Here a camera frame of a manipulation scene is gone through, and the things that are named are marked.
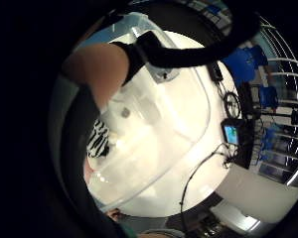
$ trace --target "transparent plastic bin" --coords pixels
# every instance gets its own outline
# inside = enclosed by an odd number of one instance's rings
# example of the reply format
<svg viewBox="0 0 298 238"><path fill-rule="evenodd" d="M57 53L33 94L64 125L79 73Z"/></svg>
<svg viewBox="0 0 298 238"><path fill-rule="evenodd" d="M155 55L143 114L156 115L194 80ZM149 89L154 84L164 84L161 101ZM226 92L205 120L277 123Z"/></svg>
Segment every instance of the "transparent plastic bin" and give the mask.
<svg viewBox="0 0 298 238"><path fill-rule="evenodd" d="M132 43L149 30L165 47L176 48L139 13L126 15L80 47ZM166 80L160 81L157 75L166 70ZM97 161L88 189L106 211L132 199L187 155L206 132L210 102L194 68L164 69L147 63L111 98L100 119L110 129L110 151Z"/></svg>

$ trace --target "cable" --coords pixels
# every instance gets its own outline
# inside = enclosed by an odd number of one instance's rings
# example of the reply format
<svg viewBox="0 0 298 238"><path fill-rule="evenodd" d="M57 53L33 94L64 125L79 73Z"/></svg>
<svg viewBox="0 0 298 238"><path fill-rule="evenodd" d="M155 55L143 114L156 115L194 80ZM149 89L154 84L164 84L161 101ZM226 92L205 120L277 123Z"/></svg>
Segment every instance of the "cable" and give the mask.
<svg viewBox="0 0 298 238"><path fill-rule="evenodd" d="M188 179L188 181L185 185L185 188L183 190L181 201L180 201L180 217L181 217L183 232L185 233L186 238L189 238L190 235L189 235L188 227L187 227L187 224L186 224L186 221L185 221L185 216L184 216L184 213L183 213L183 204L184 204L184 200L185 200L185 197L186 197L186 192L187 192L187 189L188 189L189 182L191 181L193 176L196 174L198 169L201 167L201 165L204 164L206 161L208 161L213 155L218 154L218 155L223 155L224 156L224 153L217 153L220 146L225 146L228 149L228 145L226 143L221 143L217 146L217 148L213 152L211 152L207 157L205 157L203 160L201 160L199 162L199 164L197 165L197 167L192 172L192 174L190 175L190 177L189 177L189 179Z"/></svg>

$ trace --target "person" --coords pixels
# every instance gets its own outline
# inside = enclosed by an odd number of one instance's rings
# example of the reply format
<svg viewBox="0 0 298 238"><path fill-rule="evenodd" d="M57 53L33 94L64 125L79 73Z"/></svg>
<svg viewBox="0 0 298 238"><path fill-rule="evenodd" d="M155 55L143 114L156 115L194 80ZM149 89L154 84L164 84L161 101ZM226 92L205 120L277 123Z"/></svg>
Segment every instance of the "person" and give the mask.
<svg viewBox="0 0 298 238"><path fill-rule="evenodd" d="M83 47L73 52L65 60L62 66L62 72L70 81L87 85L96 107L101 110L111 96L122 85L131 80L133 75L145 64L146 61L139 53L139 46L141 47L142 44L159 45L160 42L151 32L148 32L139 37L135 44L126 45L114 42L111 44L93 44ZM88 157L97 158L101 155L106 146L100 146L101 150L98 150L99 145L105 145L107 143L107 135L108 130L105 127L94 127L91 133L89 144L87 145L87 156L82 165L83 178L86 184L89 183L90 175L95 169ZM94 208L90 212L93 213L96 209L94 205ZM107 215L115 222L117 221L117 210L109 211ZM120 226L127 237L135 237L135 234L130 228L123 225ZM144 234L138 234L137 237L183 237L183 233L168 229L158 229L146 231Z"/></svg>

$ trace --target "desk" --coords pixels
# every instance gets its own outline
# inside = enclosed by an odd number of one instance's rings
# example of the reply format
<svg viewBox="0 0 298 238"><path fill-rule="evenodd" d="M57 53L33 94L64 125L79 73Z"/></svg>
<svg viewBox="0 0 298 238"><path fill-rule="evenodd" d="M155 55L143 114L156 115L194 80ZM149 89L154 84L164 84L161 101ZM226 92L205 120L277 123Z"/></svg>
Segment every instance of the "desk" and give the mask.
<svg viewBox="0 0 298 238"><path fill-rule="evenodd" d="M180 34L171 32L167 32L167 34L180 49L202 47L194 40ZM223 85L227 90L233 90L232 78L221 62L220 69L223 74ZM123 213L144 217L164 217L179 213L181 194L192 170L201 159L209 155L217 145L224 141L221 129L221 122L225 118L223 102L218 95L217 88L210 80L207 68L205 66L197 67L197 72L204 81L206 94L211 105L210 123L207 125L204 136L170 170L141 193L122 204L119 208ZM185 78L180 77L175 80L178 80L178 83L182 81L183 88L186 88ZM219 186L228 173L228 170L223 167L223 161L224 157L214 155L211 160L205 162L199 169L189 185L184 202L184 210L190 209L203 201ZM144 173L146 172L145 167L137 168L136 170L138 170L137 173L141 173L141 170Z"/></svg>

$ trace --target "blue object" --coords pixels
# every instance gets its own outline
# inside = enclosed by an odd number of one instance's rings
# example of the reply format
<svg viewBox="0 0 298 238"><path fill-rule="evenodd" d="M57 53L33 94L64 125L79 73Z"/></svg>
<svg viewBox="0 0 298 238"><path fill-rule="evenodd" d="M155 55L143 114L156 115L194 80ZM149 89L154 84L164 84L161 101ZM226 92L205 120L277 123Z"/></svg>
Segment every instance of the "blue object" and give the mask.
<svg viewBox="0 0 298 238"><path fill-rule="evenodd" d="M223 63L231 73L236 86L255 78L255 64L248 49L237 48L232 54L223 59Z"/></svg>
<svg viewBox="0 0 298 238"><path fill-rule="evenodd" d="M221 8L219 8L219 7L215 6L215 5L209 5L207 7L207 9L208 9L209 12L211 12L214 15L217 15L218 12L221 10Z"/></svg>
<svg viewBox="0 0 298 238"><path fill-rule="evenodd" d="M267 56L265 55L264 51L262 50L261 46L257 45L252 48L247 49L250 54L252 55L255 69L258 69L260 65L268 65Z"/></svg>
<svg viewBox="0 0 298 238"><path fill-rule="evenodd" d="M260 65L268 65L267 57L261 46L252 48L237 48L232 54L223 59L228 67L236 86L255 79L255 70Z"/></svg>
<svg viewBox="0 0 298 238"><path fill-rule="evenodd" d="M278 97L276 88L274 86L264 87L263 85L260 85L259 102L264 109L266 107L276 109L278 107Z"/></svg>

